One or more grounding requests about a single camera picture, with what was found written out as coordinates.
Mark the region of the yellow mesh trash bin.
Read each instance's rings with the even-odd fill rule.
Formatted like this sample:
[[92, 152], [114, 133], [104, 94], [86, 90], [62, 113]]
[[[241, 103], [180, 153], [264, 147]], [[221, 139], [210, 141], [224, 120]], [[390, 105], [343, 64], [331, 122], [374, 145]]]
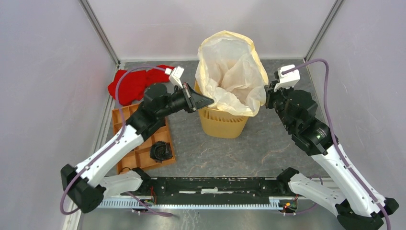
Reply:
[[208, 107], [198, 113], [204, 133], [215, 138], [239, 137], [249, 119]]

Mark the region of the cream plastic trash bag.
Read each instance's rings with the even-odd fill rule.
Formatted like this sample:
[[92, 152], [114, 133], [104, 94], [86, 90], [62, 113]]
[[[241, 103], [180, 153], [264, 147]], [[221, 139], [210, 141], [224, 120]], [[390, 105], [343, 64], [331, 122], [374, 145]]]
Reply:
[[258, 114], [269, 78], [250, 38], [220, 31], [201, 43], [198, 58], [195, 78], [201, 94], [214, 100], [209, 108], [237, 116]]

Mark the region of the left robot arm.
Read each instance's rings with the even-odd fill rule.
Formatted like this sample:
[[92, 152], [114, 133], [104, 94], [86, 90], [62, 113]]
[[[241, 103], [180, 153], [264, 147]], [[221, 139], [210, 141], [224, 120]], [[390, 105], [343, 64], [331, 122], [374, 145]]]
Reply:
[[213, 103], [212, 98], [197, 93], [187, 83], [175, 86], [173, 93], [168, 93], [162, 83], [151, 85], [138, 109], [112, 139], [83, 162], [76, 166], [67, 164], [61, 169], [62, 197], [68, 196], [76, 204], [76, 210], [89, 213], [111, 196], [133, 191], [147, 194], [150, 181], [137, 170], [110, 177], [106, 177], [107, 172], [163, 127], [167, 116], [180, 110], [193, 113]]

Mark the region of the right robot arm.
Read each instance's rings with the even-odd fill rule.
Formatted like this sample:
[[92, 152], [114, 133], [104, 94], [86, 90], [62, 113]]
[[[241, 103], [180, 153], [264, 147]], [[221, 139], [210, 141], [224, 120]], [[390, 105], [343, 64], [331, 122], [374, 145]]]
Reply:
[[379, 194], [351, 163], [328, 125], [316, 118], [318, 104], [303, 90], [264, 88], [266, 107], [274, 109], [295, 145], [317, 162], [337, 185], [330, 189], [288, 168], [278, 176], [277, 191], [304, 196], [331, 212], [347, 230], [377, 230], [389, 225], [398, 202]]

